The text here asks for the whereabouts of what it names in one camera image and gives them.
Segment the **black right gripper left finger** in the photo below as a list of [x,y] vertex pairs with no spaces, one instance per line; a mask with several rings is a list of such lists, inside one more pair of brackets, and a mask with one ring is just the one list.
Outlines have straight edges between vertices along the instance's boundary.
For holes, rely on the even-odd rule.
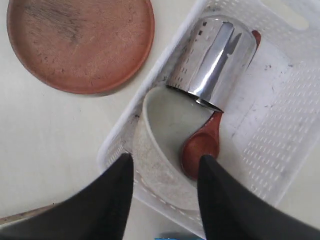
[[76,195],[0,230],[2,240],[121,240],[131,208],[134,163],[123,153]]

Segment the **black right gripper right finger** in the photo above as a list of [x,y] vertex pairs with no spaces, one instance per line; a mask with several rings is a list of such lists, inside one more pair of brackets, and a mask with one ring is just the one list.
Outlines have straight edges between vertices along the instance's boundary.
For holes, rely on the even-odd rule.
[[318,240],[320,231],[269,205],[212,156],[199,162],[197,196],[207,240]]

